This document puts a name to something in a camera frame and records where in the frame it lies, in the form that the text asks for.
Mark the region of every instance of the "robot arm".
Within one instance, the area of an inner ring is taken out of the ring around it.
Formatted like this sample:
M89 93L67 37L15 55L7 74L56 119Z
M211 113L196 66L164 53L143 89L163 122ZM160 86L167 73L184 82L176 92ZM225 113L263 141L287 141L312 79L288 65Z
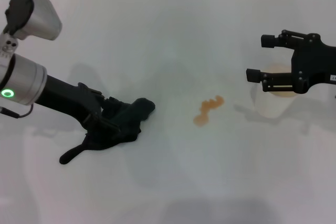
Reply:
M262 35L261 46L293 49L291 73L265 73L247 69L247 81L262 83L264 92L293 91L307 93L318 83L336 84L336 47L325 45L318 34L300 34L283 30L279 37Z
M75 118L87 134L81 145L60 158L61 164L84 150L103 150L137 139L140 122L155 109L153 102L140 98L128 104L105 99L83 83L75 87L49 76L45 67L14 53L18 39L33 35L54 40L60 34L62 24L49 0L10 0L5 14L7 26L0 34L0 94L31 108L27 114L18 115L0 107L1 114L22 118L30 114L33 103L38 103Z

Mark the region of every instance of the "orange spill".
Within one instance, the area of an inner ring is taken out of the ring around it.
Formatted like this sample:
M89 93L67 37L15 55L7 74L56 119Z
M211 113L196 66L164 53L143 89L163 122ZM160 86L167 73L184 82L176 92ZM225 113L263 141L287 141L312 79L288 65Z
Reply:
M208 113L210 110L214 110L224 104L223 97L216 95L215 98L216 101L210 99L209 101L205 100L204 102L202 102L202 106L200 108L201 114L195 116L194 118L194 124L196 124L198 127L202 127L209 122Z

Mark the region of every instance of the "white cup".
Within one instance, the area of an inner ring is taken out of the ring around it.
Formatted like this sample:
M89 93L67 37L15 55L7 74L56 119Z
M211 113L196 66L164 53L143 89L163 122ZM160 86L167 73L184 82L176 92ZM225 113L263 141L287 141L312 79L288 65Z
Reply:
M273 64L263 72L286 73L291 72L291 68L282 64ZM297 97L297 94L291 91L263 92L262 88L262 85L259 84L255 97L255 110L266 118L281 116Z

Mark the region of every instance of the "white tabletop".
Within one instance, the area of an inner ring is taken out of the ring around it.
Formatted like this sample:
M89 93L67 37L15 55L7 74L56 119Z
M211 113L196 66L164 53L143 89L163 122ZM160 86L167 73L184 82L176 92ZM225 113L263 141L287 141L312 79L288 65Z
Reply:
M336 87L314 86L267 120L245 70L290 62L289 49L261 48L262 34L319 33L335 46L336 0L51 1L61 35L29 37L17 53L156 110L136 142L68 165L59 157L85 136L75 119L39 105L26 119L0 116L0 223L334 223ZM225 104L196 127L216 95Z

